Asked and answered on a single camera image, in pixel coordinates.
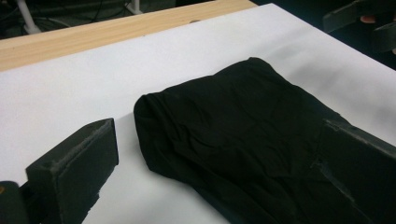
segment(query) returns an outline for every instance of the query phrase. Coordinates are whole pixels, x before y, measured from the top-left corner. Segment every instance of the light wood surface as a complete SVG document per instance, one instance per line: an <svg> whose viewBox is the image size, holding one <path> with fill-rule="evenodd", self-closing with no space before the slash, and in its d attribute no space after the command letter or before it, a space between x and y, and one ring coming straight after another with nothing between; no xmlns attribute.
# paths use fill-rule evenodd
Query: light wood surface
<svg viewBox="0 0 396 224"><path fill-rule="evenodd" d="M217 0L112 21L0 41L0 71L94 49L255 7L248 0Z"/></svg>

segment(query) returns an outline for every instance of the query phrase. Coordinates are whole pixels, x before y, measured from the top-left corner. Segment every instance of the folded black fabric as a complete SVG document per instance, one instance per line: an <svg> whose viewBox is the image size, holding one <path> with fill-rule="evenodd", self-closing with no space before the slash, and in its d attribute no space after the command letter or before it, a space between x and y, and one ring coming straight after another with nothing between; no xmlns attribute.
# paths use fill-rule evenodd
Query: folded black fabric
<svg viewBox="0 0 396 224"><path fill-rule="evenodd" d="M144 95L134 115L148 168L232 223L366 223L316 166L323 120L347 121L260 59Z"/></svg>

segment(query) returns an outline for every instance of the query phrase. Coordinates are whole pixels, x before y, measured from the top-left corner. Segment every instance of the wooden edge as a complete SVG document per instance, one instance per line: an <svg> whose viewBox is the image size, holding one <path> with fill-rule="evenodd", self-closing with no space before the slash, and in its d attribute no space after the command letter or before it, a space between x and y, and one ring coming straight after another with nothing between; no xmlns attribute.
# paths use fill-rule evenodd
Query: wooden edge
<svg viewBox="0 0 396 224"><path fill-rule="evenodd" d="M255 7L248 0L218 0L0 41L0 71L94 49Z"/></svg>

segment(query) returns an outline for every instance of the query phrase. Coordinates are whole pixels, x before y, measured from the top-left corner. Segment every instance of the white surface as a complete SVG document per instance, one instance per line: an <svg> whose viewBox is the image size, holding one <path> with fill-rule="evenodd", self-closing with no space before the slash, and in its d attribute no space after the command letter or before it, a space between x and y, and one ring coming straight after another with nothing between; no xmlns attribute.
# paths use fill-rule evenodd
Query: white surface
<svg viewBox="0 0 396 224"><path fill-rule="evenodd" d="M352 124L396 144L396 73L267 5L0 74L0 179L68 135L114 118L120 165L84 223L225 223L193 190L151 173L134 128L142 94L260 57Z"/></svg>

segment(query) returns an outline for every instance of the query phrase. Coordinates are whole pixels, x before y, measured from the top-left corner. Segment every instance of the dark floor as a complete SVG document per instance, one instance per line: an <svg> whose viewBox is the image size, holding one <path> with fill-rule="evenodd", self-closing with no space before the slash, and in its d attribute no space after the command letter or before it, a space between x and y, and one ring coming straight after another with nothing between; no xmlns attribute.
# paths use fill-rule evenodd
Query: dark floor
<svg viewBox="0 0 396 224"><path fill-rule="evenodd" d="M125 9L128 0L26 0L42 31L62 29L97 21L133 16ZM142 0L144 12L186 6L208 0ZM322 29L322 17L352 0L251 0L257 5L275 3L302 20ZM26 35L23 19L14 0L0 0L0 39ZM396 55L372 53L371 32L375 27L360 21L331 35L352 48L396 70Z"/></svg>

